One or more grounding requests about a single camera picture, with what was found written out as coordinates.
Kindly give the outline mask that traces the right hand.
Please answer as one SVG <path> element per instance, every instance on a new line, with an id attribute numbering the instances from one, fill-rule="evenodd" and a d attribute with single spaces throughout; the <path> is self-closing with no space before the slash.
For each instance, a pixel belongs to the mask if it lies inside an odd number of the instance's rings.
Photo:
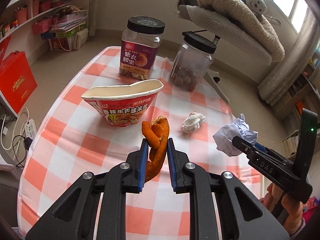
<path id="1" fill-rule="evenodd" d="M 273 183 L 267 187 L 267 194 L 260 199 L 260 202 L 268 209 L 272 203 L 272 188 Z M 285 194 L 282 198 L 281 204 L 283 208 L 287 211 L 288 217 L 285 220 L 283 227 L 286 229 L 290 237 L 293 236 L 300 230 L 300 228 L 305 224 L 302 218 L 303 214 L 303 204 L 293 198 L 290 194 Z"/>

